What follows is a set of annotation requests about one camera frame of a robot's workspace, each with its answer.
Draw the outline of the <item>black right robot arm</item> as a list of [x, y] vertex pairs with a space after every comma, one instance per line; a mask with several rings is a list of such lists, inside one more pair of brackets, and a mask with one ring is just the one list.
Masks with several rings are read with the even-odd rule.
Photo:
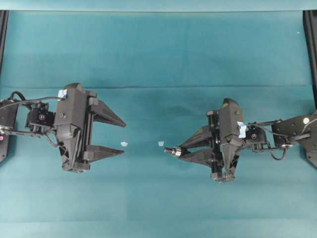
[[[287, 120], [244, 123], [242, 108], [225, 98], [219, 110], [207, 112], [208, 125], [166, 153], [182, 161], [202, 164], [211, 169], [211, 179], [218, 183], [235, 180], [241, 150], [269, 152], [274, 160], [283, 160], [295, 144], [302, 146], [306, 159], [317, 164], [317, 114]], [[280, 158], [274, 151], [282, 151]]]

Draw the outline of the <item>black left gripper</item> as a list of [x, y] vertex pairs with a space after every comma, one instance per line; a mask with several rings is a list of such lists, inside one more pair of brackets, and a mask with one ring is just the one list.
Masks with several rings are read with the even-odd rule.
[[57, 104], [53, 125], [64, 171], [82, 173], [90, 169], [89, 163], [124, 153], [97, 145], [87, 145], [85, 150], [90, 136], [87, 129], [92, 125], [88, 111], [93, 114], [93, 121], [126, 127], [119, 116], [96, 98], [96, 93], [85, 91], [80, 83], [72, 83], [60, 90], [58, 96], [62, 99]]

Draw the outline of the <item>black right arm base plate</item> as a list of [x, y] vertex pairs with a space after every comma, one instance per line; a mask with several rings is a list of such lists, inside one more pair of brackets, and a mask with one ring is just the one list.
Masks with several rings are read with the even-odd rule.
[[316, 168], [317, 167], [317, 136], [312, 135], [311, 137], [301, 139], [299, 141], [299, 144], [304, 148], [306, 160]]

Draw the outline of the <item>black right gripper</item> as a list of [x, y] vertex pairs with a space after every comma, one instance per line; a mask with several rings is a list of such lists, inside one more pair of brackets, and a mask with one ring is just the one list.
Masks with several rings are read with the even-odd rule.
[[189, 139], [179, 145], [189, 149], [207, 146], [195, 152], [185, 151], [179, 159], [211, 168], [211, 179], [218, 183], [235, 179], [239, 149], [243, 144], [240, 126], [243, 113], [239, 104], [230, 98], [223, 99], [219, 110], [208, 112], [209, 125], [201, 127]]

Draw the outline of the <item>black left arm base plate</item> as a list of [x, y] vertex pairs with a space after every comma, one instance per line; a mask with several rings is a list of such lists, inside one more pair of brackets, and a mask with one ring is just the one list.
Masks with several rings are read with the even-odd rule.
[[0, 162], [2, 163], [8, 154], [9, 134], [12, 129], [12, 123], [4, 117], [0, 118]]

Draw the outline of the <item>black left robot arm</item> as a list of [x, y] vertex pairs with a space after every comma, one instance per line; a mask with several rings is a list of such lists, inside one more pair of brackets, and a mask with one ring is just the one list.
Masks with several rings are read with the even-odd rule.
[[82, 173], [92, 162], [123, 154], [122, 150], [92, 145], [95, 121], [126, 127], [96, 92], [72, 83], [59, 90], [55, 112], [49, 110], [48, 97], [27, 100], [19, 91], [0, 102], [0, 160], [8, 156], [11, 136], [45, 137], [59, 149], [64, 171]]

